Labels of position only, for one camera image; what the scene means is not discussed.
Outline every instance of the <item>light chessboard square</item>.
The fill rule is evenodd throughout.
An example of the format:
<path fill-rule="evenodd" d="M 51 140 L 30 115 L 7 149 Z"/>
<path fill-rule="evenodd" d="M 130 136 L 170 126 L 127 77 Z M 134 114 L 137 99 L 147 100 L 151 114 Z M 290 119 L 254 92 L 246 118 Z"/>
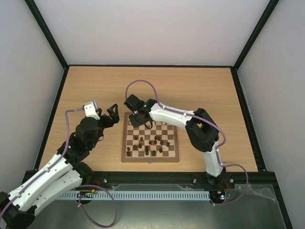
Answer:
<path fill-rule="evenodd" d="M 179 162 L 176 126 L 153 121 L 151 129 L 145 125 L 134 128 L 128 119 L 129 115 L 130 112 L 124 115 L 122 162 Z"/>

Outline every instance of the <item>wire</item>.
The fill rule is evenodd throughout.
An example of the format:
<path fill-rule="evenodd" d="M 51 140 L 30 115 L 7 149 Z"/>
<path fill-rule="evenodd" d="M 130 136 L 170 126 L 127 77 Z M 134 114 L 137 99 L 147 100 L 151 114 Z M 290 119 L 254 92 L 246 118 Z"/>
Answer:
<path fill-rule="evenodd" d="M 79 186 L 79 187 L 94 187 L 94 188 L 98 188 L 99 190 L 102 190 L 102 191 L 104 191 L 104 192 L 106 192 L 108 195 L 109 195 L 109 197 L 112 199 L 112 201 L 113 201 L 113 203 L 114 203 L 114 208 L 115 208 L 115 217 L 114 217 L 114 220 L 113 220 L 113 222 L 111 223 L 111 224 L 109 224 L 109 225 L 102 225 L 102 224 L 99 224 L 99 223 L 97 223 L 97 222 L 95 222 L 90 216 L 89 216 L 89 214 L 86 212 L 86 210 L 84 209 L 84 207 L 81 205 L 81 198 L 84 196 L 81 196 L 80 198 L 79 198 L 79 200 L 78 200 L 78 203 L 79 203 L 79 207 L 83 210 L 83 212 L 85 213 L 85 215 L 87 216 L 87 218 L 91 221 L 91 223 L 93 223 L 95 226 L 98 226 L 98 227 L 100 227 L 100 228 L 110 228 L 110 227 L 112 227 L 114 224 L 115 224 L 115 222 L 116 222 L 116 219 L 117 219 L 117 217 L 118 217 L 118 212 L 119 212 L 119 210 L 118 210 L 118 206 L 117 206 L 117 204 L 116 204 L 116 202 L 115 202 L 115 200 L 114 200 L 114 198 L 113 198 L 113 196 L 110 194 L 110 192 L 108 192 L 106 189 L 104 189 L 104 188 L 102 188 L 102 187 L 99 187 L 99 186 L 96 186 L 96 185 L 81 185 L 81 186 Z"/>
<path fill-rule="evenodd" d="M 215 204 L 215 203 L 212 202 L 212 200 L 210 200 L 210 202 L 213 204 L 213 206 L 215 206 L 215 205 L 217 205 L 217 206 L 223 206 L 223 205 L 228 205 L 228 204 L 234 203 L 234 202 L 236 202 L 237 200 L 239 200 L 239 199 L 246 193 L 246 191 L 247 191 L 248 184 L 249 184 L 249 177 L 248 177 L 248 173 L 247 173 L 246 169 L 245 169 L 243 166 L 239 165 L 239 164 L 230 164 L 230 165 L 223 165 L 223 164 L 222 164 L 222 162 L 221 162 L 221 160 L 220 160 L 220 157 L 219 157 L 219 147 L 223 146 L 223 145 L 226 143 L 226 136 L 225 136 L 224 132 L 223 132 L 217 125 L 215 125 L 214 123 L 211 123 L 210 121 L 208 121 L 208 120 L 206 120 L 206 119 L 204 119 L 204 118 L 201 118 L 201 117 L 199 117 L 199 116 L 197 116 L 197 115 L 194 115 L 194 114 L 187 114 L 187 113 L 184 113 L 184 112 L 176 111 L 176 110 L 167 108 L 165 105 L 162 105 L 162 104 L 160 103 L 160 101 L 159 101 L 159 98 L 158 98 L 157 91 L 156 91 L 155 87 L 154 87 L 150 82 L 148 82 L 147 80 L 135 80 L 135 81 L 132 81 L 132 82 L 126 87 L 126 91 L 125 91 L 125 98 L 126 98 L 126 99 L 127 99 L 127 94 L 128 94 L 128 88 L 129 88 L 132 84 L 134 84 L 134 83 L 136 83 L 136 82 L 144 82 L 144 83 L 149 84 L 149 85 L 152 87 L 152 89 L 153 89 L 154 95 L 155 95 L 155 97 L 156 97 L 157 104 L 158 104 L 161 108 L 163 108 L 164 110 L 170 111 L 170 112 L 173 112 L 173 113 L 177 113 L 177 114 L 180 114 L 180 115 L 186 115 L 186 116 L 189 116 L 189 117 L 193 117 L 193 118 L 199 119 L 199 120 L 201 120 L 201 121 L 203 121 L 203 122 L 209 124 L 210 126 L 214 127 L 216 130 L 218 130 L 218 131 L 222 134 L 222 136 L 223 136 L 223 138 L 224 138 L 223 142 L 220 143 L 220 144 L 218 144 L 218 145 L 215 147 L 217 162 L 218 162 L 218 164 L 219 164 L 220 166 L 222 166 L 222 167 L 238 166 L 238 167 L 242 168 L 243 171 L 244 171 L 244 173 L 245 173 L 245 175 L 246 175 L 246 185 L 245 185 L 245 187 L 244 187 L 244 191 L 242 192 L 242 194 L 241 194 L 238 198 L 236 198 L 235 200 L 232 200 L 232 201 L 227 202 L 227 203 L 222 203 L 222 204 Z"/>
<path fill-rule="evenodd" d="M 63 156 L 66 154 L 68 146 L 69 146 L 69 137 L 70 137 L 70 131 L 69 131 L 69 119 L 68 119 L 68 113 L 69 112 L 77 112 L 77 111 L 82 111 L 83 108 L 79 108 L 79 109 L 75 109 L 75 110 L 67 110 L 65 112 L 65 118 L 66 118 L 66 127 L 67 127 L 67 139 L 66 139 L 66 145 L 65 148 L 63 150 L 63 153 L 61 154 L 61 156 L 52 164 L 48 167 L 48 169 L 50 170 L 51 168 L 53 168 L 62 158 Z M 28 189 L 29 186 L 31 186 L 36 180 L 38 180 L 41 176 L 43 176 L 47 171 L 44 170 L 42 171 L 42 173 L 40 173 L 39 175 L 37 175 L 33 180 L 31 180 L 21 191 L 20 191 L 20 195 L 22 193 L 24 193 L 24 191 L 26 189 Z M 7 205 L 3 208 L 3 210 L 0 213 L 0 220 L 3 217 L 3 214 L 5 213 L 5 211 L 9 208 L 9 206 L 18 198 L 18 196 L 15 196 L 10 202 L 7 203 Z"/>

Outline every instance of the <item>wooden tabletop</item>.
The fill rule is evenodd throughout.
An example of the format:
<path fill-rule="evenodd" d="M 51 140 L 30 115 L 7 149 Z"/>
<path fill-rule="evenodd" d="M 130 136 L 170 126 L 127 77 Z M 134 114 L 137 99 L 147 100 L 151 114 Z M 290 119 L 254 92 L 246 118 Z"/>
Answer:
<path fill-rule="evenodd" d="M 61 94 L 50 135 L 44 150 L 40 168 L 57 152 L 66 139 L 64 112 L 80 108 L 95 99 L 99 107 L 106 109 L 117 103 L 120 122 L 104 130 L 104 139 L 84 159 L 95 171 L 154 171 L 154 172 L 203 172 L 202 153 L 190 143 L 187 132 L 178 128 L 180 161 L 177 163 L 122 163 L 123 105 L 126 86 L 134 80 L 151 82 L 162 103 L 168 106 L 197 110 L 205 109 L 215 123 L 225 132 L 227 143 L 220 148 L 223 164 L 237 163 L 247 171 L 257 171 L 254 155 L 238 102 L 229 68 L 163 68 L 163 67 L 81 67 L 72 66 Z M 136 83 L 129 88 L 146 101 L 154 99 L 151 87 Z M 84 112 L 69 113 L 71 132 L 84 118 Z M 229 167 L 227 171 L 242 171 Z"/>

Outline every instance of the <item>gray wall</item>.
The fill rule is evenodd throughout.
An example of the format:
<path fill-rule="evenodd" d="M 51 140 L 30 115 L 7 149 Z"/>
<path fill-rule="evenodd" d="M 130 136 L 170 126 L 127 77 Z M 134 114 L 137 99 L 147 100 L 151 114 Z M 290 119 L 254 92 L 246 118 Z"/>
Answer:
<path fill-rule="evenodd" d="M 233 65 L 269 0 L 35 0 L 70 64 Z"/>
<path fill-rule="evenodd" d="M 305 1 L 282 0 L 239 70 L 267 169 L 304 228 Z"/>
<path fill-rule="evenodd" d="M 24 1 L 0 1 L 0 191 L 33 169 L 63 69 Z"/>

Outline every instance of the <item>purple hose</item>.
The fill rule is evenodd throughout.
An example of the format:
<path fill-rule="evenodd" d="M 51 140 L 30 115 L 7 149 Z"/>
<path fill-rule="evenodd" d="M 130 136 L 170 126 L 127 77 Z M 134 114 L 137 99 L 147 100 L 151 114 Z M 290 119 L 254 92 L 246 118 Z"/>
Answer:
<path fill-rule="evenodd" d="M 77 112 L 77 111 L 82 111 L 83 108 L 79 108 L 79 109 L 75 109 L 75 110 L 67 110 L 65 112 L 65 117 L 66 117 L 66 126 L 67 126 L 67 139 L 66 139 L 66 145 L 65 148 L 63 150 L 63 153 L 61 154 L 61 156 L 52 164 L 48 167 L 48 169 L 53 168 L 62 158 L 63 156 L 66 154 L 68 146 L 69 146 L 69 137 L 70 137 L 70 131 L 69 131 L 69 120 L 68 120 L 68 112 Z M 37 177 L 35 177 L 32 181 L 30 181 L 21 191 L 20 194 L 24 193 L 24 191 L 31 186 L 37 179 L 39 179 L 41 176 L 43 176 L 46 173 L 46 171 L 44 170 L 42 173 L 40 173 Z M 9 206 L 17 199 L 18 197 L 15 196 L 1 211 L 0 213 L 0 220 L 2 219 L 3 214 L 5 213 L 5 211 L 9 208 Z"/>
<path fill-rule="evenodd" d="M 128 88 L 129 88 L 132 84 L 134 84 L 134 83 L 136 83 L 136 82 L 145 82 L 145 83 L 148 83 L 148 84 L 153 88 L 154 95 L 155 95 L 156 100 L 157 100 L 157 104 L 158 104 L 161 108 L 163 108 L 163 109 L 166 110 L 166 111 L 170 111 L 170 112 L 177 113 L 177 114 L 180 114 L 180 115 L 183 115 L 183 114 L 184 114 L 183 112 L 180 112 L 180 111 L 176 111 L 176 110 L 167 108 L 166 106 L 162 106 L 161 103 L 159 102 L 159 98 L 158 98 L 157 91 L 156 91 L 155 87 L 154 87 L 150 82 L 148 82 L 147 80 L 135 80 L 135 81 L 132 81 L 132 82 L 127 86 L 127 88 L 126 88 L 126 91 L 125 91 L 125 98 L 126 98 L 126 99 L 127 99 L 127 94 L 128 94 Z M 235 200 L 232 200 L 232 201 L 230 201 L 230 202 L 222 203 L 222 204 L 215 204 L 215 203 L 213 203 L 212 201 L 210 201 L 211 203 L 213 203 L 213 205 L 217 205 L 217 206 L 228 205 L 228 204 L 232 204 L 232 203 L 236 202 L 237 200 L 239 200 L 239 199 L 246 193 L 247 188 L 248 188 L 249 177 L 248 177 L 248 173 L 247 173 L 246 169 L 245 169 L 243 166 L 239 165 L 239 164 L 230 164 L 230 165 L 226 165 L 226 166 L 225 166 L 225 165 L 223 165 L 222 162 L 220 161 L 218 148 L 221 147 L 221 146 L 223 146 L 223 145 L 225 144 L 225 142 L 226 142 L 226 136 L 225 136 L 224 132 L 223 132 L 218 126 L 216 126 L 214 123 L 211 123 L 210 121 L 208 121 L 208 120 L 206 120 L 206 119 L 204 119 L 204 118 L 201 118 L 201 117 L 199 117 L 199 116 L 196 116 L 196 115 L 194 115 L 194 114 L 186 114 L 186 116 L 189 116 L 189 117 L 192 117 L 192 118 L 197 118 L 197 119 L 199 119 L 199 120 L 201 120 L 201 121 L 203 121 L 203 122 L 209 124 L 210 126 L 214 127 L 215 129 L 217 129 L 217 130 L 222 134 L 222 136 L 223 136 L 223 138 L 224 138 L 223 142 L 220 143 L 220 144 L 218 144 L 218 145 L 215 147 L 217 162 L 218 162 L 218 164 L 219 164 L 220 166 L 222 166 L 222 167 L 238 166 L 238 167 L 240 167 L 240 168 L 242 168 L 242 169 L 244 170 L 244 173 L 245 173 L 245 175 L 246 175 L 246 185 L 245 185 L 244 191 L 242 192 L 242 194 L 241 194 L 238 198 L 236 198 Z"/>
<path fill-rule="evenodd" d="M 115 202 L 113 196 L 110 194 L 110 192 L 108 192 L 106 189 L 104 189 L 104 188 L 102 188 L 102 187 L 99 187 L 99 186 L 96 186 L 96 185 L 81 185 L 81 186 L 79 186 L 79 187 L 94 187 L 94 188 L 98 188 L 98 189 L 100 189 L 100 190 L 106 192 L 106 193 L 109 195 L 109 197 L 112 199 L 112 201 L 113 201 L 113 203 L 114 203 L 115 217 L 114 217 L 113 222 L 112 222 L 111 224 L 107 225 L 107 226 L 95 222 L 95 221 L 89 216 L 89 214 L 86 212 L 86 210 L 84 209 L 84 207 L 81 205 L 81 198 L 82 198 L 83 196 L 80 197 L 80 199 L 78 200 L 78 203 L 80 204 L 80 208 L 84 211 L 84 213 L 85 213 L 85 215 L 87 216 L 87 218 L 88 218 L 88 219 L 91 221 L 91 223 L 93 223 L 95 226 L 98 226 L 98 227 L 100 227 L 100 228 L 110 228 L 110 227 L 112 227 L 112 226 L 115 224 L 115 222 L 116 222 L 116 219 L 117 219 L 117 217 L 118 217 L 118 212 L 119 212 L 119 210 L 118 210 L 118 206 L 117 206 L 117 204 L 116 204 L 116 202 Z"/>

